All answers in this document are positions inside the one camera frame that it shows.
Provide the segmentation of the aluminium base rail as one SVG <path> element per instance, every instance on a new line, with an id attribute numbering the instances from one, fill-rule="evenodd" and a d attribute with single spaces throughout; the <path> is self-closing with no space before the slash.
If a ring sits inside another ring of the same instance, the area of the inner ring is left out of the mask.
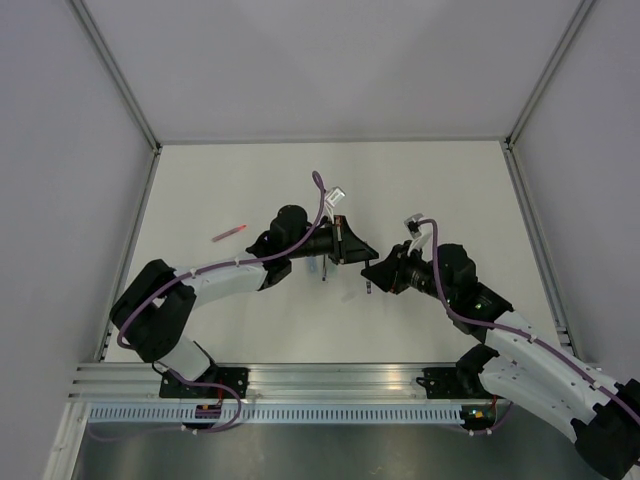
<path id="1" fill-rule="evenodd" d="M 452 363 L 254 363 L 222 364 L 222 383 L 249 402 L 414 403 L 480 402 L 482 399 L 429 399 L 416 383 L 425 367 Z M 85 363 L 76 368 L 68 398 L 75 401 L 166 401 L 176 382 L 163 382 L 160 366 L 143 363 Z"/>

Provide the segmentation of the right aluminium frame post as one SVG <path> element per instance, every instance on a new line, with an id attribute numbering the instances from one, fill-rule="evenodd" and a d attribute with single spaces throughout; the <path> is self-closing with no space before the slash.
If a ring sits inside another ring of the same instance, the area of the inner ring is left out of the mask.
<path id="1" fill-rule="evenodd" d="M 512 150 L 522 136 L 531 117 L 534 115 L 535 109 L 598 4 L 599 1 L 597 0 L 581 0 L 578 2 L 509 134 L 505 137 L 503 144 L 507 150 Z"/>

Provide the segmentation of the aluminium frame post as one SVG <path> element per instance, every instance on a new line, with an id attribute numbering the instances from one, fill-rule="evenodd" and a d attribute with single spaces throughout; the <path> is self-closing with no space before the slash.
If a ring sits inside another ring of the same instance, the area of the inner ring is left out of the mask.
<path id="1" fill-rule="evenodd" d="M 535 109 L 598 4 L 599 1 L 597 0 L 581 0 L 578 2 L 509 134 L 505 137 L 503 144 L 507 150 L 512 150 L 522 136 L 531 117 L 534 115 Z"/>
<path id="2" fill-rule="evenodd" d="M 112 49 L 108 45 L 98 23 L 96 22 L 87 3 L 82 0 L 66 1 L 67 6 L 76 18 L 77 23 L 83 30 L 85 37 L 91 44 L 99 62 L 106 70 L 110 81 L 121 98 L 125 109 L 130 115 L 135 126 L 141 133 L 146 144 L 154 155 L 161 150 L 161 142 L 151 127 L 144 114 L 129 82 L 127 81 Z"/>

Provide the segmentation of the left aluminium frame post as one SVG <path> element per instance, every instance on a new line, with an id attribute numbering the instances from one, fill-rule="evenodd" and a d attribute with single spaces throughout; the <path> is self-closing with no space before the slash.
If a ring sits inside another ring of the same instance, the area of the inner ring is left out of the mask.
<path id="1" fill-rule="evenodd" d="M 154 155 L 161 150 L 161 142 L 151 127 L 144 114 L 129 82 L 127 81 L 112 49 L 108 45 L 98 23 L 96 22 L 87 3 L 82 0 L 66 1 L 67 6 L 76 18 L 77 23 L 83 30 L 85 37 L 91 44 L 99 62 L 106 70 L 110 81 L 121 98 L 125 109 L 130 115 L 135 126 L 141 133 L 146 144 Z"/>

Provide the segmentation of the clear pen cap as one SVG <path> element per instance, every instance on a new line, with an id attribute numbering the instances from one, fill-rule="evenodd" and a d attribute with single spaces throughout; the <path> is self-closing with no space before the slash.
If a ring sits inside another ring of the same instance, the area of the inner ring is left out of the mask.
<path id="1" fill-rule="evenodd" d="M 341 302 L 342 302 L 342 303 L 350 302 L 350 301 L 351 301 L 351 300 L 353 300 L 356 296 L 357 296 L 357 293 L 356 293 L 355 291 L 348 292 L 348 293 L 344 294 L 344 295 L 341 297 Z"/>

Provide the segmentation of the blue highlighter marker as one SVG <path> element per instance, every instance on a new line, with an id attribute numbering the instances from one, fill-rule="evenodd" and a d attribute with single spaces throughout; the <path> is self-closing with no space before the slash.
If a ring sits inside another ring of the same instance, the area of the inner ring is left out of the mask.
<path id="1" fill-rule="evenodd" d="M 317 264 L 316 257 L 307 257 L 306 264 L 307 264 L 308 271 L 311 274 L 316 274 L 318 272 L 318 264 Z"/>

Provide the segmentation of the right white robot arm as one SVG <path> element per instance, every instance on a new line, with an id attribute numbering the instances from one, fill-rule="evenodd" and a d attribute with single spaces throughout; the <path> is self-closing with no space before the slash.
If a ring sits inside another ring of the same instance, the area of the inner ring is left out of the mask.
<path id="1" fill-rule="evenodd" d="M 542 419 L 606 479 L 639 463 L 639 382 L 621 382 L 543 338 L 503 297 L 482 284 L 458 244 L 443 244 L 426 262 L 407 243 L 362 276 L 382 291 L 413 288 L 443 301 L 447 315 L 477 345 L 457 363 L 464 395 L 486 392 Z"/>

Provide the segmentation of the red highlighter marker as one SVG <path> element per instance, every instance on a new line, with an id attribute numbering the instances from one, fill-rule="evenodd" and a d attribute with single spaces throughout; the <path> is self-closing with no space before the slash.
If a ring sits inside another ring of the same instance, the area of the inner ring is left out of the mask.
<path id="1" fill-rule="evenodd" d="M 234 228 L 232 228 L 232 229 L 229 229 L 229 230 L 227 230 L 227 231 L 225 231 L 225 232 L 223 232 L 223 233 L 220 233 L 220 234 L 218 234 L 218 235 L 216 235 L 216 236 L 212 237 L 212 238 L 211 238 L 211 242 L 212 242 L 212 243 L 217 243 L 217 242 L 222 241 L 222 240 L 224 240 L 224 239 L 226 239 L 226 238 L 228 238 L 228 237 L 230 237 L 230 236 L 233 236 L 233 235 L 235 235 L 235 234 L 237 234 L 237 233 L 242 232 L 242 231 L 243 231 L 243 230 L 245 230 L 246 228 L 247 228 L 247 225 L 246 225 L 246 224 L 239 225 L 239 226 L 237 226 L 237 227 L 234 227 Z"/>

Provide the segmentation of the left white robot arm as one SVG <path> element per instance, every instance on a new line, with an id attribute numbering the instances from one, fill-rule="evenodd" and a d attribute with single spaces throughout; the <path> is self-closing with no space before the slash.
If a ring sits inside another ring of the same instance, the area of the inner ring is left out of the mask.
<path id="1" fill-rule="evenodd" d="M 319 214 L 314 222 L 298 205 L 282 207 L 256 242 L 233 259 L 202 267 L 147 263 L 111 308 L 117 344 L 145 363 L 158 364 L 194 397 L 217 386 L 217 366 L 184 330 L 202 305 L 266 290 L 292 271 L 298 258 L 326 257 L 335 265 L 376 260 L 379 254 L 350 228 L 345 216 Z"/>

